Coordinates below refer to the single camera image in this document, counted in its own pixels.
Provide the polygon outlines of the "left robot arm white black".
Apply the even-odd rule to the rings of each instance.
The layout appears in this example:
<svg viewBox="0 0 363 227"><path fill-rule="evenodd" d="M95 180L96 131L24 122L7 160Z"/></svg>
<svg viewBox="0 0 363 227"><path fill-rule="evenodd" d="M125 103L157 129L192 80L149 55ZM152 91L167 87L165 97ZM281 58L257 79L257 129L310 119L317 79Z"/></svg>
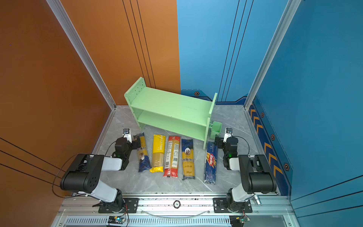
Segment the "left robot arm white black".
<svg viewBox="0 0 363 227"><path fill-rule="evenodd" d="M115 152L110 157L77 154L63 175L60 188L97 199L99 203L95 206L100 208L100 213L126 212L127 203L123 199L122 191L102 182L100 176L105 171L124 171L129 164L131 152L140 147L140 139L129 141L127 138L119 138Z"/></svg>

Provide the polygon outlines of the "red spaghetti bag white label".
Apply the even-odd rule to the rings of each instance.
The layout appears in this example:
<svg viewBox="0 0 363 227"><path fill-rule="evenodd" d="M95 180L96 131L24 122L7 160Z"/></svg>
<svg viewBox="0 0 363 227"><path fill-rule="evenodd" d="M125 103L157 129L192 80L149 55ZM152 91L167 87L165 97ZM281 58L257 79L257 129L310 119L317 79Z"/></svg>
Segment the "red spaghetti bag white label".
<svg viewBox="0 0 363 227"><path fill-rule="evenodd" d="M180 136L169 136L165 157L164 177L178 177Z"/></svg>

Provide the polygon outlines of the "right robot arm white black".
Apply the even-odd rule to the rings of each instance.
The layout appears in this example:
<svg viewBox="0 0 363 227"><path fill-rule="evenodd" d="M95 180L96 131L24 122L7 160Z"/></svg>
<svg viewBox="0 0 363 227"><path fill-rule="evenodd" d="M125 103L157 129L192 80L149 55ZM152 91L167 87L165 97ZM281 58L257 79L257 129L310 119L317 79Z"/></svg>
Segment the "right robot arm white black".
<svg viewBox="0 0 363 227"><path fill-rule="evenodd" d="M229 189L226 195L226 208L230 212L242 212L250 199L260 205L260 194L276 191L277 182L264 155L239 155L238 138L234 136L216 137L215 145L224 152L224 167L240 173L241 183Z"/></svg>

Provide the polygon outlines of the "blue and yellow spaghetti bag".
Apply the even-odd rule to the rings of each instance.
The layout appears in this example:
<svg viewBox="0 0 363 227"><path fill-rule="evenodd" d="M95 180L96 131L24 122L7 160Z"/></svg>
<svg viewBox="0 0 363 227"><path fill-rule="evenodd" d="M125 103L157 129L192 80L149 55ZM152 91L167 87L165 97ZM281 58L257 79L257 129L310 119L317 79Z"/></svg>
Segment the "blue and yellow spaghetti bag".
<svg viewBox="0 0 363 227"><path fill-rule="evenodd" d="M134 136L134 140L137 143L137 152L139 158L139 173L151 169L150 159L147 152L146 138L144 133L140 133Z"/></svg>

